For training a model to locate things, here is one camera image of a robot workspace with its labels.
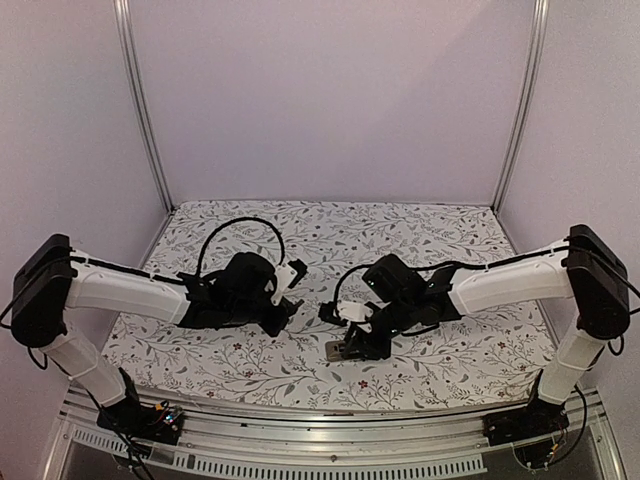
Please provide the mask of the white remote control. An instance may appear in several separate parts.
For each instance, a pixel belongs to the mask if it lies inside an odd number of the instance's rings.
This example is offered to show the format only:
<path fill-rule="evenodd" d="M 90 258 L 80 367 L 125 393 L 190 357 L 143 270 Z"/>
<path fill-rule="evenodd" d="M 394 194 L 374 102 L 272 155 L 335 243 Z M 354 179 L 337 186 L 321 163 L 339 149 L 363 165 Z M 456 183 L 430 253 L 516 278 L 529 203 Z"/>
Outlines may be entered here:
<path fill-rule="evenodd" d="M 325 344 L 326 360 L 339 362 L 344 360 L 343 352 L 346 343 L 344 341 L 329 341 Z"/>

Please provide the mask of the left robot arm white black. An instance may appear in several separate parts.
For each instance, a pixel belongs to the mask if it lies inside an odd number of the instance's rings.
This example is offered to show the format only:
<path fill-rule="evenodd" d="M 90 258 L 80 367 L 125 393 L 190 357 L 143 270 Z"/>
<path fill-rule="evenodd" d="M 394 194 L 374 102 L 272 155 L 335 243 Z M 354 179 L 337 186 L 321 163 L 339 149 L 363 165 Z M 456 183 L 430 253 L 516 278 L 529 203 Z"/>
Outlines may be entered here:
<path fill-rule="evenodd" d="M 66 310 L 139 315 L 191 330 L 256 324 L 276 337 L 300 307 L 285 294 L 306 273 L 300 260 L 274 265 L 246 252 L 210 274 L 168 278 L 91 258 L 73 249 L 67 236 L 54 234 L 16 273 L 13 297 L 1 315 L 18 343 L 52 359 L 110 422 L 138 434 L 157 415 L 141 405 L 130 377 L 66 324 Z"/>

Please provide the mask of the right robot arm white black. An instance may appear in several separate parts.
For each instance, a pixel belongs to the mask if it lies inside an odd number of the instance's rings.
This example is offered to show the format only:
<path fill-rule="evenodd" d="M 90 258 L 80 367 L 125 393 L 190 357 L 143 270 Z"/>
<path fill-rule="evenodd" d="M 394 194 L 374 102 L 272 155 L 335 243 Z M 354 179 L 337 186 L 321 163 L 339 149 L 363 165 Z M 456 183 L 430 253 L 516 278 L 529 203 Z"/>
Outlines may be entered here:
<path fill-rule="evenodd" d="M 363 281 L 384 306 L 337 304 L 338 318 L 349 324 L 341 352 L 345 359 L 387 359 L 393 338 L 418 324 L 430 330 L 502 305 L 573 299 L 576 325 L 538 375 L 531 403 L 518 412 L 517 427 L 527 436 L 554 422 L 555 408 L 565 403 L 605 344 L 626 333 L 633 314 L 629 296 L 635 291 L 622 261 L 582 224 L 547 247 L 485 265 L 448 261 L 418 268 L 388 254 L 367 268 Z"/>

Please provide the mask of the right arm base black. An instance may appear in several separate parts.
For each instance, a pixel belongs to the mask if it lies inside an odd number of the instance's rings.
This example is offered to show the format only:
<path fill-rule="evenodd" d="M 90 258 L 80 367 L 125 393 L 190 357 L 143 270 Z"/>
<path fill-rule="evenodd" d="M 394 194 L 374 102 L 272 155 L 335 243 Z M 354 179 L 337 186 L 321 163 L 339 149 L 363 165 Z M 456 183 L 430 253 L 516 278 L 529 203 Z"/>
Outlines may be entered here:
<path fill-rule="evenodd" d="M 569 426 L 564 405 L 532 397 L 525 406 L 482 417 L 483 435 L 491 446 L 551 434 Z"/>

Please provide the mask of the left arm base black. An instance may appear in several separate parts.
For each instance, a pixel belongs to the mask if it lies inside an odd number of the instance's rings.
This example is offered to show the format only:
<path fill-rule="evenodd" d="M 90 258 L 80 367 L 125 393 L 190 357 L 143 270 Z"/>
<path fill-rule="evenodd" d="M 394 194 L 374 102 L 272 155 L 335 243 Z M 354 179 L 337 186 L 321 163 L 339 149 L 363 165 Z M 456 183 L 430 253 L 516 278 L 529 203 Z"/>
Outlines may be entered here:
<path fill-rule="evenodd" d="M 123 400 L 109 407 L 100 407 L 97 425 L 123 436 L 177 445 L 184 424 L 184 411 L 167 400 L 155 406 L 145 406 L 139 400 L 131 377 L 119 369 L 125 385 Z"/>

